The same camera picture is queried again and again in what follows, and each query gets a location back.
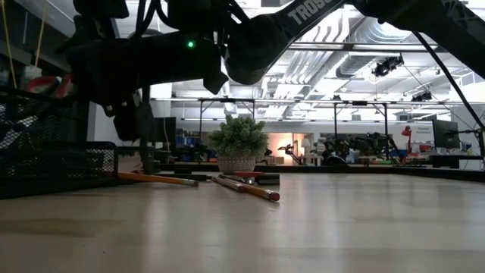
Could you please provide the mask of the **dark background screen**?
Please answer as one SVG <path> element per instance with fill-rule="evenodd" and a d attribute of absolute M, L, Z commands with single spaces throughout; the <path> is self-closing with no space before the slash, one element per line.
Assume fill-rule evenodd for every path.
<path fill-rule="evenodd" d="M 176 118 L 155 118 L 155 143 L 170 151 L 176 147 Z"/>

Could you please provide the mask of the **black binder clip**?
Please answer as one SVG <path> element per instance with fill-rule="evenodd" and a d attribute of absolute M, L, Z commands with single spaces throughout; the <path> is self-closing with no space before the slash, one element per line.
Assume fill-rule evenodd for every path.
<path fill-rule="evenodd" d="M 263 186 L 276 186 L 280 184 L 280 175 L 279 174 L 259 174 L 255 178 L 255 182 L 258 185 Z"/>

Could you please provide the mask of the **potted green succulent plant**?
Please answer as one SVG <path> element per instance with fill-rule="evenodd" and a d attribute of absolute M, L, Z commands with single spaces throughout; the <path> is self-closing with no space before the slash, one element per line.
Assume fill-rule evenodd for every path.
<path fill-rule="evenodd" d="M 227 115 L 219 130 L 208 135 L 220 172 L 254 171 L 256 162 L 264 158 L 268 147 L 268 134 L 264 129 L 263 121 Z"/>

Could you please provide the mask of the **background computer monitor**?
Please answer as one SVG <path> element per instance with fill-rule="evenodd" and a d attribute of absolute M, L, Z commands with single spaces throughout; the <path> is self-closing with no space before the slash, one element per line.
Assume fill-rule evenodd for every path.
<path fill-rule="evenodd" d="M 432 120 L 436 148 L 459 149 L 458 124 L 453 121 Z"/>

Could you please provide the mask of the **black background gantry frame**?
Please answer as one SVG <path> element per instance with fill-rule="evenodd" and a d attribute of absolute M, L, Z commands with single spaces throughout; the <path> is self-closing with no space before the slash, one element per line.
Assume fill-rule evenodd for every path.
<path fill-rule="evenodd" d="M 294 104 L 299 104 L 299 103 L 304 103 L 304 104 L 314 104 L 315 106 L 324 104 L 324 105 L 330 105 L 330 107 L 333 109 L 334 113 L 334 129 L 335 129 L 335 134 L 337 134 L 337 108 L 338 105 L 344 105 L 344 106 L 355 106 L 355 107 L 364 107 L 364 106 L 376 106 L 380 105 L 381 108 L 377 108 L 377 110 L 380 111 L 380 113 L 383 115 L 384 120 L 383 121 L 363 121 L 363 123 L 384 123 L 385 131 L 386 134 L 388 134 L 388 105 L 390 102 L 380 102 L 380 101 L 350 101 L 350 100 L 301 100 L 301 99 L 244 99 L 244 98 L 154 98 L 151 99 L 151 101 L 163 101 L 163 102 L 198 102 L 201 107 L 201 114 L 204 111 L 203 104 L 205 102 L 219 102 L 219 103 L 231 103 L 231 104 L 246 104 L 250 103 L 252 104 L 252 108 L 249 109 L 249 112 L 251 113 L 252 117 L 255 116 L 255 106 L 258 103 L 263 103 L 263 104 L 276 104 L 276 105 L 294 105 Z"/>

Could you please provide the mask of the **red background desk lamp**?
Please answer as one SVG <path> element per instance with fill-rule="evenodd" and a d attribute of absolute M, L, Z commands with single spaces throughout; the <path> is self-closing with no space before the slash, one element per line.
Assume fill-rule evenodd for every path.
<path fill-rule="evenodd" d="M 409 125 L 405 127 L 405 129 L 401 132 L 401 135 L 404 137 L 407 137 L 407 143 L 406 143 L 406 152 L 410 153 L 411 152 L 411 136 L 412 136 L 412 129 Z"/>

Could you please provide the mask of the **black background robot arms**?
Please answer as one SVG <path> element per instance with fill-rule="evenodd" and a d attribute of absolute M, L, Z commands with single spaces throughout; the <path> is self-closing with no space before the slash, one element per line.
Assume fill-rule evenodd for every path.
<path fill-rule="evenodd" d="M 338 156 L 348 164 L 389 165 L 397 163 L 396 155 L 391 155 L 392 138 L 383 133 L 321 133 L 318 144 L 323 145 L 323 152 Z"/>

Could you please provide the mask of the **black mesh desk organizer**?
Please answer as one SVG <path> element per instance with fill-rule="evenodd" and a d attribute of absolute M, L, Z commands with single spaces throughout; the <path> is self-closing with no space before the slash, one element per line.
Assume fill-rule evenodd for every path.
<path fill-rule="evenodd" d="M 86 123 L 71 96 L 0 86 L 0 199 L 116 184 L 117 146 L 86 140 Z"/>

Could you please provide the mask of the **black aluminium table frame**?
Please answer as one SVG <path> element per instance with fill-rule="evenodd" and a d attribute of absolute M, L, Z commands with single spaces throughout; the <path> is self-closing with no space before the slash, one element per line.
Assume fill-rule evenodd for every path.
<path fill-rule="evenodd" d="M 365 166 L 279 166 L 256 165 L 256 172 L 291 174 L 397 174 L 449 180 L 485 183 L 485 171 L 465 171 L 445 168 L 410 168 L 390 165 Z"/>

